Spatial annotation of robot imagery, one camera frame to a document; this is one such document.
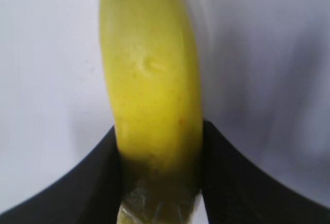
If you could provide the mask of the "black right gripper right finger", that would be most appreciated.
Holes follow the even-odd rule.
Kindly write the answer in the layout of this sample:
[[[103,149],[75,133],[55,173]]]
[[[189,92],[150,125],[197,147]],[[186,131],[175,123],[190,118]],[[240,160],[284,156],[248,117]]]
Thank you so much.
[[[329,208],[285,187],[203,122],[202,195],[209,223],[329,223]]]

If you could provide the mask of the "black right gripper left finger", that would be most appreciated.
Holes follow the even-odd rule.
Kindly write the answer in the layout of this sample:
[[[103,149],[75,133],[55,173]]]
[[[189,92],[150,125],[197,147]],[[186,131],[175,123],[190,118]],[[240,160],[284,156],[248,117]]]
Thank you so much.
[[[1,223],[116,223],[121,165],[114,129],[69,173],[1,214]]]

